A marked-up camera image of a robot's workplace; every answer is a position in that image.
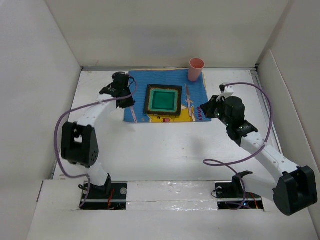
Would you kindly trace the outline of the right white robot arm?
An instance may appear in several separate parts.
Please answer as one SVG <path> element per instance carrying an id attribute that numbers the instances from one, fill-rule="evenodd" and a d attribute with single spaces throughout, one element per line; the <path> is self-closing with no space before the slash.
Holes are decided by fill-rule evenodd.
<path id="1" fill-rule="evenodd" d="M 298 166 L 268 145 L 267 139 L 245 119 L 245 105 L 239 97 L 219 99 L 213 95 L 200 108 L 207 118 L 220 120 L 226 126 L 229 138 L 252 154 L 273 177 L 266 180 L 249 170 L 236 173 L 227 186 L 217 191 L 219 198 L 240 198 L 254 193 L 273 201 L 286 216 L 318 202 L 314 171 L 309 166 Z"/>

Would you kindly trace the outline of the blue Pikachu cloth placemat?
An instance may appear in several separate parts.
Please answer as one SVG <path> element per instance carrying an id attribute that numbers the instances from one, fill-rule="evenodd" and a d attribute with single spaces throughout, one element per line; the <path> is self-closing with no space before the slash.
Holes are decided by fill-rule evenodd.
<path id="1" fill-rule="evenodd" d="M 135 100 L 134 111 L 138 123 L 192 123 L 209 122 L 206 118 L 201 105 L 208 102 L 208 94 L 204 75 L 201 74 L 197 81 L 188 80 L 188 69 L 173 68 L 162 70 L 130 70 L 129 75 L 138 83 L 138 88 L 133 96 Z M 144 105 L 149 84 L 182 86 L 181 114 L 180 116 L 145 114 Z M 191 110 L 193 116 L 189 116 L 186 87 L 187 84 L 190 94 Z"/>

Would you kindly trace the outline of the pink handled fork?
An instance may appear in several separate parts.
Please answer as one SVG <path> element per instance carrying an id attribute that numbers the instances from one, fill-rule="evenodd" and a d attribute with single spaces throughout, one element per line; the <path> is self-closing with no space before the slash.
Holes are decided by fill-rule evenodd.
<path id="1" fill-rule="evenodd" d="M 134 123 L 137 124 L 137 123 L 138 123 L 138 120 L 137 120 L 137 116 L 136 116 L 136 113 L 135 113 L 134 106 L 131 106 L 131 107 L 130 107 L 130 111 L 131 111 L 131 115 L 132 115 L 132 118 L 133 118 Z"/>

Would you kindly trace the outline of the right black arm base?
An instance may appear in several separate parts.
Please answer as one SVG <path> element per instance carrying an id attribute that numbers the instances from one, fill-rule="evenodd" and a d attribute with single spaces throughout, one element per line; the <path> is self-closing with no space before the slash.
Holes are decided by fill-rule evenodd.
<path id="1" fill-rule="evenodd" d="M 240 179 L 252 174 L 251 171 L 243 171 L 234 175 L 231 180 L 218 180 L 211 196 L 217 200 L 218 210 L 236 210 L 238 207 L 245 210 L 264 210 L 262 197 L 252 192 L 244 191 Z"/>

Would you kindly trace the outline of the green square plate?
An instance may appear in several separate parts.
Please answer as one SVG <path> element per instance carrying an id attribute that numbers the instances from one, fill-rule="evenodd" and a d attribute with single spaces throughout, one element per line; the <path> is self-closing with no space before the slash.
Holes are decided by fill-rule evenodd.
<path id="1" fill-rule="evenodd" d="M 148 84 L 143 108 L 144 114 L 180 116 L 182 110 L 182 86 Z"/>

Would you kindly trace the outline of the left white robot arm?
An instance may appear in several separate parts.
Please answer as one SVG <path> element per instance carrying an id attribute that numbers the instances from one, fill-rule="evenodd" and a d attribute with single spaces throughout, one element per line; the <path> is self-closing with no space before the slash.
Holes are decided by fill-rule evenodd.
<path id="1" fill-rule="evenodd" d="M 126 72 L 116 72 L 112 82 L 102 88 L 97 101 L 76 110 L 88 108 L 78 120 L 65 122 L 62 126 L 61 157 L 72 165 L 84 167 L 94 192 L 100 198 L 111 194 L 111 185 L 107 183 L 108 173 L 98 162 L 98 127 L 104 124 L 109 114 L 117 108 L 126 109 L 134 106 L 134 91 L 130 84 L 136 84 L 135 79 Z"/>

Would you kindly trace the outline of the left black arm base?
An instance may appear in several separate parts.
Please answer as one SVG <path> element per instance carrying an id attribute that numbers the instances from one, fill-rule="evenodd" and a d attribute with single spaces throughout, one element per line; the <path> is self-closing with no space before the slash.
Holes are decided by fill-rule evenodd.
<path id="1" fill-rule="evenodd" d="M 126 210 L 127 205 L 127 192 L 128 183 L 124 181 L 116 181 L 111 183 L 109 193 L 100 193 L 97 189 L 90 187 L 88 197 L 85 201 L 87 194 L 87 186 L 80 187 L 82 195 L 80 199 L 81 210 L 109 210 L 109 211 L 121 211 Z"/>

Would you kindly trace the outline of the pink plastic cup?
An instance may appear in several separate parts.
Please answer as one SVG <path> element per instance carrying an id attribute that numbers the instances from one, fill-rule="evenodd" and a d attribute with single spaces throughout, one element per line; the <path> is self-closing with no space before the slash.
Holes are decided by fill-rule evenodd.
<path id="1" fill-rule="evenodd" d="M 188 67 L 188 80 L 196 82 L 205 67 L 205 62 L 201 58 L 192 58 L 189 61 Z"/>

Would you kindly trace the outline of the pink handled knife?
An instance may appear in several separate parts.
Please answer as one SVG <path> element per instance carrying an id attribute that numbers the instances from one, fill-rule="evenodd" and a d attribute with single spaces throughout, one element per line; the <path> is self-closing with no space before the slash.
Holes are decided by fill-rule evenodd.
<path id="1" fill-rule="evenodd" d="M 185 83 L 185 90 L 186 90 L 186 97 L 187 97 L 188 113 L 189 113 L 189 116 L 192 117 L 193 112 L 192 112 L 192 106 L 191 106 L 190 91 L 186 83 Z"/>

